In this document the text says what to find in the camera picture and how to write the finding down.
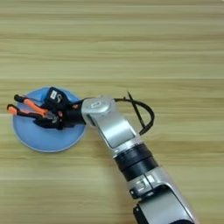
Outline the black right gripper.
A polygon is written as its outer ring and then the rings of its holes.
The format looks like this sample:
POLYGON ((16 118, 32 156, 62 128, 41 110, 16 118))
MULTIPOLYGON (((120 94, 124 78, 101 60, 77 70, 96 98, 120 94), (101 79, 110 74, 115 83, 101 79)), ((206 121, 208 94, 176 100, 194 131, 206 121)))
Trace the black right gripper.
POLYGON ((72 102, 61 100, 56 103, 56 115, 58 119, 39 118, 33 122, 41 128, 56 130, 72 128, 77 124, 85 125, 86 122, 81 113, 82 103, 83 101, 72 102))

